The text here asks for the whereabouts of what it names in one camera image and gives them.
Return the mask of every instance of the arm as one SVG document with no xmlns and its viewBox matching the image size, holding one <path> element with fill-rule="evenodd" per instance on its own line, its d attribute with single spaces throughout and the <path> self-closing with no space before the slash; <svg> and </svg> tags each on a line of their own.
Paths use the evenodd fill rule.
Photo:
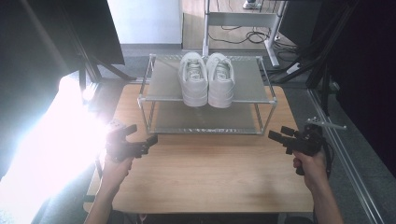
<svg viewBox="0 0 396 224">
<path fill-rule="evenodd" d="M 101 185 L 91 211 L 85 219 L 86 224 L 107 223 L 112 209 L 111 204 L 120 189 L 120 184 L 131 170 L 132 160 L 133 158 L 127 158 L 122 162 L 116 162 L 106 155 Z"/>
<path fill-rule="evenodd" d="M 323 154 L 319 152 L 313 157 L 298 151 L 293 151 L 293 154 L 296 157 L 293 166 L 302 165 L 304 168 L 304 181 L 312 193 L 318 223 L 344 223 L 327 179 Z"/>
</svg>

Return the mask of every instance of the metal shoe rack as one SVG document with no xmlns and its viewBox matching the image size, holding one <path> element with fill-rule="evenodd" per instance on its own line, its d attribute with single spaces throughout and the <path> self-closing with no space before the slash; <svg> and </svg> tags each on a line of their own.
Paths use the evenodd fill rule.
<svg viewBox="0 0 396 224">
<path fill-rule="evenodd" d="M 271 84 L 262 82 L 261 57 L 228 57 L 235 77 L 233 103 L 228 108 L 184 105 L 178 81 L 181 58 L 150 55 L 137 99 L 148 133 L 265 133 L 277 101 Z"/>
</svg>

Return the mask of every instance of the forearm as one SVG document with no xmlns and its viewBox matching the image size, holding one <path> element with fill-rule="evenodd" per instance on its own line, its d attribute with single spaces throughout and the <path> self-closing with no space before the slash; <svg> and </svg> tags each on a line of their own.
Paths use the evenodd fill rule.
<svg viewBox="0 0 396 224">
<path fill-rule="evenodd" d="M 95 201 L 93 202 L 91 211 L 84 223 L 106 224 L 111 213 L 113 199 L 114 194 L 109 194 L 99 190 L 95 196 Z"/>
<path fill-rule="evenodd" d="M 328 183 L 311 190 L 319 224 L 344 223 L 337 202 Z"/>
</svg>

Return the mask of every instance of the metal rod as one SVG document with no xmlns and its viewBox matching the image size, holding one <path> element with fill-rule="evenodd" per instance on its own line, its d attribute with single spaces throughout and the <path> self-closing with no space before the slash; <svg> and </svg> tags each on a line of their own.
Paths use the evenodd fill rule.
<svg viewBox="0 0 396 224">
<path fill-rule="evenodd" d="M 204 29 L 204 44 L 202 46 L 202 56 L 209 56 L 209 6 L 210 0 L 205 0 L 205 29 Z"/>
<path fill-rule="evenodd" d="M 318 95 L 312 91 L 312 90 L 307 90 L 308 95 L 311 98 L 315 109 L 318 112 L 318 116 L 320 117 L 321 120 L 324 120 L 326 122 L 332 123 L 329 117 L 327 117 L 324 113 L 324 111 L 321 109 L 320 104 L 319 104 L 319 98 Z M 347 149 L 344 146 L 343 142 L 341 141 L 340 136 L 338 135 L 338 132 L 333 129 L 333 128 L 328 128 L 324 127 L 324 130 L 327 132 L 327 134 L 330 136 L 330 140 L 332 142 L 332 145 L 334 147 L 334 150 L 336 151 L 340 162 L 344 166 L 344 170 L 346 171 L 346 175 L 348 176 L 352 187 L 354 188 L 359 200 L 361 201 L 361 205 L 366 212 L 367 217 L 370 219 L 370 223 L 384 223 L 384 220 L 382 219 L 381 215 L 378 212 L 378 209 L 376 208 L 375 202 L 366 188 L 365 184 L 363 183 L 363 180 L 361 179 L 361 175 L 359 174 L 358 170 L 356 169 L 352 159 L 350 159 L 349 154 L 347 153 Z"/>
</svg>

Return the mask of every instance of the black cable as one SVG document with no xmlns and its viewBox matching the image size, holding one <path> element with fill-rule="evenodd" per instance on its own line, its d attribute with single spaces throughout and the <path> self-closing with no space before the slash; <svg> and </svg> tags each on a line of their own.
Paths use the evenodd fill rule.
<svg viewBox="0 0 396 224">
<path fill-rule="evenodd" d="M 332 172 L 332 162 L 334 160 L 334 148 L 332 147 L 332 145 L 330 145 L 329 143 L 327 143 L 326 138 L 323 137 L 323 150 L 325 153 L 325 157 L 326 157 L 326 174 L 327 174 L 327 178 L 330 178 L 330 174 Z M 312 218 L 315 224 L 318 224 L 318 218 L 317 218 L 317 214 L 315 212 L 315 207 L 314 210 L 312 212 Z"/>
<path fill-rule="evenodd" d="M 275 12 L 276 2 L 277 1 L 275 1 L 274 7 L 273 7 L 273 13 Z"/>
<path fill-rule="evenodd" d="M 243 43 L 243 42 L 245 42 L 245 41 L 248 40 L 248 39 L 246 38 L 246 39 L 241 40 L 241 41 L 239 41 L 239 42 L 232 42 L 232 41 L 223 40 L 223 39 L 215 39 L 215 38 L 213 38 L 213 37 L 210 35 L 210 33 L 208 33 L 208 35 L 209 35 L 209 37 L 210 37 L 212 40 L 214 40 L 214 41 L 220 41 L 220 42 L 225 42 L 225 43 L 229 43 L 229 44 L 241 44 L 241 43 Z"/>
<path fill-rule="evenodd" d="M 335 15 L 330 20 L 330 22 L 327 24 L 324 31 L 321 32 L 320 35 L 317 37 L 317 39 L 314 40 L 314 42 L 312 42 L 307 47 L 305 47 L 303 49 L 299 49 L 298 53 L 301 55 L 307 56 L 307 55 L 313 53 L 315 50 L 317 50 L 320 47 L 320 45 L 322 44 L 322 42 L 324 41 L 325 37 L 329 36 L 328 33 L 330 32 L 331 28 L 334 27 L 334 24 L 341 18 L 346 7 L 347 7 L 347 3 L 344 3 L 343 5 L 341 5 L 340 8 L 338 9 L 338 11 L 335 13 Z"/>
<path fill-rule="evenodd" d="M 290 45 L 290 44 L 285 44 L 285 43 L 280 43 L 280 42 L 276 42 L 277 45 L 284 45 L 285 47 L 290 47 L 290 48 L 298 48 L 297 45 Z"/>
<path fill-rule="evenodd" d="M 293 67 L 297 62 L 301 60 L 301 56 L 298 56 L 294 61 L 289 64 L 287 67 L 280 68 L 280 69 L 274 69 L 274 70 L 266 70 L 267 73 L 269 74 L 276 74 L 276 73 L 281 73 L 281 72 L 286 72 L 288 71 L 289 68 Z"/>
<path fill-rule="evenodd" d="M 233 11 L 233 9 L 231 8 L 230 1 L 231 1 L 231 0 L 228 0 L 228 7 L 230 8 L 231 11 Z M 216 3 L 217 3 L 217 7 L 218 7 L 218 12 L 220 12 L 219 0 L 216 0 Z M 228 29 L 228 28 L 224 28 L 223 26 L 221 26 L 221 29 L 231 31 L 231 30 L 239 29 L 239 28 L 241 28 L 241 27 L 242 27 L 242 26 L 235 26 L 235 27 L 233 27 L 233 28 Z"/>
<path fill-rule="evenodd" d="M 297 54 L 298 48 L 295 46 L 292 46 L 292 45 L 281 44 L 281 43 L 275 42 L 274 49 L 278 49 L 278 53 L 276 54 L 277 58 L 279 58 L 280 60 L 282 60 L 284 62 L 293 62 L 293 60 L 284 59 L 281 56 L 281 54 L 283 54 L 283 53 Z"/>
</svg>

